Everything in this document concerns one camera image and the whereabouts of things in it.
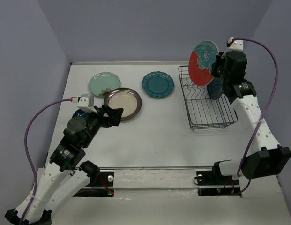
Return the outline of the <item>red and teal floral plate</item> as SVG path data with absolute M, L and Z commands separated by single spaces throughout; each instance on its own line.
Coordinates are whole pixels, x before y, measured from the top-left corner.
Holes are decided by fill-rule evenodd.
M 217 54 L 218 47 L 210 40 L 200 42 L 193 49 L 188 63 L 188 73 L 195 85 L 207 86 L 214 79 L 211 71 Z

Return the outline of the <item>dark teal speckled plate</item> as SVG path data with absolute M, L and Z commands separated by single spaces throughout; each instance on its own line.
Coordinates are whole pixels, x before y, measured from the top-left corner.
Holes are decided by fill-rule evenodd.
M 207 91 L 212 100 L 217 100 L 223 94 L 223 81 L 215 77 L 208 85 Z

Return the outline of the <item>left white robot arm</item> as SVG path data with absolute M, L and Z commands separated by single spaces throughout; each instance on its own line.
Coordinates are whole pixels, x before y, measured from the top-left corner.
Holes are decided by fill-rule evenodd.
M 123 108 L 93 107 L 87 117 L 75 116 L 63 131 L 63 138 L 50 156 L 45 170 L 28 197 L 5 218 L 14 225 L 50 225 L 57 209 L 81 188 L 99 180 L 100 168 L 90 161 L 81 163 L 84 149 L 101 127 L 118 126 Z

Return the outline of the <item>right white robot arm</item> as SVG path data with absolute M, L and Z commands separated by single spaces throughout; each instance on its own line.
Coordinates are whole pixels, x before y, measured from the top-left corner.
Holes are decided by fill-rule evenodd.
M 239 51 L 219 52 L 212 65 L 212 75 L 223 82 L 222 90 L 244 130 L 251 134 L 240 161 L 219 162 L 211 172 L 212 180 L 221 184 L 228 176 L 256 179 L 278 175 L 291 157 L 288 147 L 272 135 L 260 110 L 256 90 L 246 80 L 246 55 Z

